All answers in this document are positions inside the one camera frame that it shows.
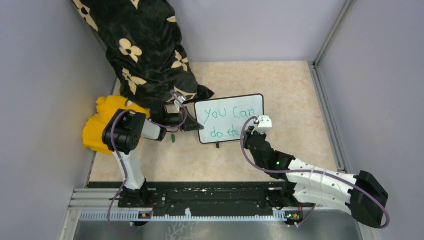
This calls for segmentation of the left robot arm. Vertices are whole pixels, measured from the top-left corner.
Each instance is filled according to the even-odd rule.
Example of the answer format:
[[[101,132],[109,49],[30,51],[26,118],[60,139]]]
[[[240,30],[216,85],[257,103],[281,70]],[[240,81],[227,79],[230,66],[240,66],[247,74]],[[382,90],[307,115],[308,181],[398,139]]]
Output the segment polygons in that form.
[[[112,151],[123,177],[117,196],[120,208],[144,207],[151,197],[135,152],[142,138],[161,142],[169,129],[204,129],[184,105],[178,103],[176,107],[177,113],[169,113],[165,103],[156,101],[149,113],[118,109],[103,130],[102,142]]]

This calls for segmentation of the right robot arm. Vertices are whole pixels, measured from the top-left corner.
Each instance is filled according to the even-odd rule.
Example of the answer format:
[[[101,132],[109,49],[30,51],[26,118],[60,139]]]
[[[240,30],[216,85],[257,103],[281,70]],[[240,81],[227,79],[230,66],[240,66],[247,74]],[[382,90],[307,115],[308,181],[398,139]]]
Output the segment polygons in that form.
[[[248,163],[253,167],[288,183],[281,193],[284,204],[321,205],[340,210],[371,228],[389,226],[389,194],[371,173],[362,170],[355,175],[316,167],[274,150],[266,137],[250,128],[241,137],[242,152],[250,152],[253,159]]]

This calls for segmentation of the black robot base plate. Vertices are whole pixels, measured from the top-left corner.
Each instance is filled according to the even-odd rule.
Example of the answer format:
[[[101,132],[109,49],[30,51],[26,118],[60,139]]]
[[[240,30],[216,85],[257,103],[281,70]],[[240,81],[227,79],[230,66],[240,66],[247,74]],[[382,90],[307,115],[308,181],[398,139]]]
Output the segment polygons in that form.
[[[153,209],[155,217],[271,216],[274,210],[298,209],[293,184],[271,182],[147,182],[140,193],[123,189],[120,208]]]

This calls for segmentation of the white whiteboard black frame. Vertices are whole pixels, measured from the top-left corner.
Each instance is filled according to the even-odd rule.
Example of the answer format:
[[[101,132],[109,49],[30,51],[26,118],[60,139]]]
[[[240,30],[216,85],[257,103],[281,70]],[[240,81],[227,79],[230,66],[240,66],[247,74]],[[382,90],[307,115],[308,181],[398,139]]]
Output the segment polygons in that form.
[[[246,121],[265,114],[264,96],[257,93],[199,101],[194,112],[203,126],[198,131],[201,144],[239,141]]]

